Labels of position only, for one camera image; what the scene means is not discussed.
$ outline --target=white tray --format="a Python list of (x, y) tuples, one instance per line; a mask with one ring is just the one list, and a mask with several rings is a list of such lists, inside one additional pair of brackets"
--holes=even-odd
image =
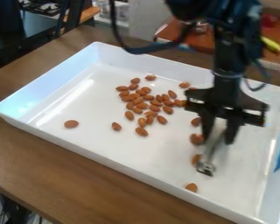
[[(146, 81), (147, 73), (157, 75), (157, 80)], [(171, 89), (179, 99), (184, 99), (180, 81), (207, 88), (213, 78), (206, 69), (93, 43), (1, 101), (0, 116), (22, 130), (231, 221), (279, 223), (280, 170), (274, 173), (273, 169), (280, 148), (280, 87), (267, 86), (255, 94), (243, 87), (272, 107), (268, 127), (241, 128), (235, 144), (216, 155), (217, 170), (210, 178), (197, 173), (190, 163), (192, 155), (206, 147), (189, 143), (189, 135), (200, 132), (189, 125), (194, 113), (175, 108), (174, 115), (166, 115), (167, 125), (155, 123), (147, 128), (149, 137), (135, 133), (137, 124), (124, 118), (125, 104), (115, 91), (134, 77), (140, 77), (141, 85), (152, 88), (154, 95)], [(65, 129), (63, 123), (70, 119), (80, 126)], [(114, 132), (112, 122), (120, 123), (122, 131)], [(216, 128), (223, 127), (219, 120)], [(197, 193), (185, 190), (192, 182), (199, 187)]]

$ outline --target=red object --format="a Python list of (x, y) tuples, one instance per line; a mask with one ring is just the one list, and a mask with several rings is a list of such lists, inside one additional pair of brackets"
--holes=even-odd
[(262, 15), (262, 26), (266, 28), (273, 28), (277, 24), (277, 17), (270, 14)]

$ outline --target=white wall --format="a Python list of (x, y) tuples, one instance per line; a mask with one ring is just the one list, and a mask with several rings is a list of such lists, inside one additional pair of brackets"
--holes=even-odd
[(164, 0), (129, 0), (129, 35), (152, 41), (170, 16)]

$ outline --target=yellow object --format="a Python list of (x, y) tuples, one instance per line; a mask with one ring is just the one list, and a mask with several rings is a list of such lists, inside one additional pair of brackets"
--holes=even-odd
[(280, 45), (277, 42), (275, 42), (274, 40), (262, 37), (262, 42), (266, 45), (266, 47), (270, 51), (272, 51), (274, 53), (280, 53)]

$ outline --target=scattered almonds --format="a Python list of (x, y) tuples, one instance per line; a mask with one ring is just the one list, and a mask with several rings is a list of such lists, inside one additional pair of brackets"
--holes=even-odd
[(142, 99), (141, 97), (138, 97), (133, 102), (134, 102), (135, 105), (137, 105), (137, 104), (139, 104), (139, 103), (141, 103), (143, 101), (144, 101), (144, 99)]
[(73, 129), (73, 128), (77, 127), (78, 125), (79, 125), (79, 123), (75, 120), (69, 120), (64, 123), (64, 127), (66, 127), (67, 129)]
[(141, 115), (143, 111), (140, 108), (133, 108), (134, 113)]
[(177, 94), (174, 93), (172, 90), (168, 90), (168, 95), (169, 95), (172, 99), (177, 98)]
[(123, 102), (130, 102), (130, 101), (132, 101), (132, 98), (129, 95), (127, 95), (127, 96), (122, 97), (122, 101)]
[(140, 79), (139, 78), (134, 78), (130, 82), (133, 83), (133, 84), (138, 84), (140, 82)]
[(112, 122), (112, 129), (113, 130), (116, 130), (116, 131), (119, 131), (122, 129), (122, 126), (120, 126), (118, 123), (116, 122)]
[(150, 110), (154, 112), (160, 112), (160, 108), (156, 105), (150, 105)]
[(162, 96), (160, 96), (159, 94), (157, 94), (156, 99), (157, 99), (157, 101), (159, 101), (159, 102), (162, 102), (162, 101), (163, 101)]
[(159, 102), (159, 101), (157, 101), (157, 100), (153, 100), (153, 101), (151, 101), (150, 102), (152, 105), (156, 105), (156, 106), (158, 106), (158, 107), (161, 107), (163, 104), (162, 104), (162, 102)]
[(127, 87), (125, 87), (125, 86), (120, 86), (120, 87), (117, 87), (117, 88), (116, 88), (116, 90), (117, 90), (117, 91), (121, 91), (121, 92), (122, 92), (122, 91), (127, 91), (127, 90), (128, 90), (128, 88), (127, 88)]
[(165, 101), (169, 101), (169, 96), (168, 94), (162, 94), (162, 100)]
[(187, 82), (187, 81), (184, 81), (184, 82), (180, 83), (179, 86), (181, 88), (189, 88), (190, 87), (190, 83)]
[(202, 158), (202, 154), (196, 154), (191, 159), (191, 164), (196, 167), (197, 162), (199, 162)]
[(134, 120), (134, 115), (130, 111), (125, 112), (125, 117), (128, 118), (130, 121)]
[(153, 115), (149, 115), (147, 118), (146, 118), (146, 123), (147, 124), (153, 124), (155, 120), (155, 117)]
[(128, 96), (129, 94), (130, 94), (129, 91), (122, 91), (122, 92), (119, 94), (119, 96), (120, 96), (120, 97), (124, 97), (124, 96)]
[(201, 118), (200, 117), (196, 117), (193, 120), (191, 120), (191, 125), (194, 127), (198, 127), (201, 124)]
[(135, 90), (135, 89), (137, 89), (139, 86), (138, 86), (138, 84), (131, 84), (130, 86), (129, 86), (129, 90)]
[(144, 128), (144, 127), (146, 126), (146, 119), (140, 117), (140, 118), (138, 119), (138, 124), (139, 124), (139, 126), (140, 126), (141, 128)]
[(136, 90), (136, 93), (138, 93), (141, 96), (147, 95), (147, 93), (144, 90), (142, 90), (142, 89)]
[(198, 135), (198, 134), (191, 134), (190, 141), (194, 145), (201, 145), (204, 143), (204, 137), (202, 135)]
[(151, 89), (149, 87), (142, 87), (141, 90), (143, 90), (147, 94), (151, 92)]
[(145, 79), (146, 79), (147, 81), (154, 81), (156, 78), (157, 78), (157, 76), (154, 75), (154, 74), (149, 74), (149, 75), (147, 75), (147, 76), (145, 77)]
[(164, 105), (166, 105), (168, 107), (173, 107), (174, 106), (174, 102), (173, 101), (164, 101)]
[(168, 106), (163, 106), (163, 111), (168, 115), (173, 114), (173, 109), (171, 107), (168, 107)]
[(136, 98), (140, 97), (140, 94), (130, 94), (129, 97), (135, 100)]
[(153, 112), (153, 111), (147, 111), (147, 112), (145, 112), (144, 114), (145, 114), (146, 116), (157, 116), (157, 115), (158, 115), (158, 113)]
[(147, 94), (143, 97), (146, 101), (152, 101), (155, 97), (151, 94)]
[(141, 137), (147, 137), (148, 136), (148, 132), (146, 131), (146, 129), (141, 128), (141, 127), (136, 128), (136, 133)]
[(186, 189), (186, 190), (189, 190), (190, 192), (196, 193), (197, 190), (198, 190), (198, 187), (197, 187), (194, 183), (191, 183), (191, 184), (187, 185), (187, 186), (185, 187), (185, 189)]
[(148, 108), (148, 104), (145, 103), (145, 102), (143, 102), (143, 103), (137, 104), (136, 107), (137, 107), (138, 109), (147, 109), (147, 108)]
[(164, 118), (164, 117), (161, 116), (161, 115), (158, 115), (158, 116), (157, 116), (157, 121), (158, 121), (159, 123), (162, 123), (162, 124), (167, 124), (167, 123), (168, 123), (167, 120), (166, 120), (166, 118)]
[(127, 103), (126, 108), (127, 108), (127, 109), (133, 109), (134, 106), (135, 106), (134, 103), (133, 103), (132, 101), (129, 101), (129, 102)]

